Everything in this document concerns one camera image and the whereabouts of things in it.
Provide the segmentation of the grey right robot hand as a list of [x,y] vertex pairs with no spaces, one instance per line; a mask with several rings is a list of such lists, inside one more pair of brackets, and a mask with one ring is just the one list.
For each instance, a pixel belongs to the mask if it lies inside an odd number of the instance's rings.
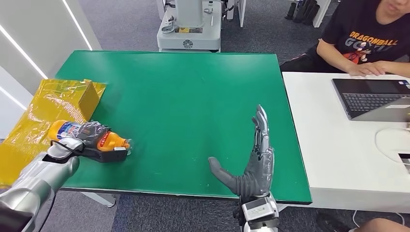
[[269,195],[274,169],[274,150],[270,144],[268,117],[260,104],[257,105],[252,122],[255,125],[254,143],[242,175],[232,175],[222,168],[217,158],[208,158],[211,173],[233,194],[242,198]]

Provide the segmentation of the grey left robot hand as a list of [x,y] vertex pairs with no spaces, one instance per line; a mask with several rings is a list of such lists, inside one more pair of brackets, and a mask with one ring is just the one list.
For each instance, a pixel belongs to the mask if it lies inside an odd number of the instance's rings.
[[98,142],[108,132],[111,132],[111,128],[107,125],[98,121],[90,121],[80,126],[74,137],[81,140],[86,147],[97,148]]

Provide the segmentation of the person's left hand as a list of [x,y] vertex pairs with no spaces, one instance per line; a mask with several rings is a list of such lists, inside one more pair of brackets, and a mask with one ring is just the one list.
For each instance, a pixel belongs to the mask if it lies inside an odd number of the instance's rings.
[[389,62],[383,60],[373,62],[370,70],[373,75],[385,75],[389,72]]

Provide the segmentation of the person's right hand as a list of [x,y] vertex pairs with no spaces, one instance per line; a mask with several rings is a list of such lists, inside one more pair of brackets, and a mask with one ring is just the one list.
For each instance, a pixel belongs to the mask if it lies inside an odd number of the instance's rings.
[[380,75],[377,67],[372,63],[353,64],[346,70],[350,76]]

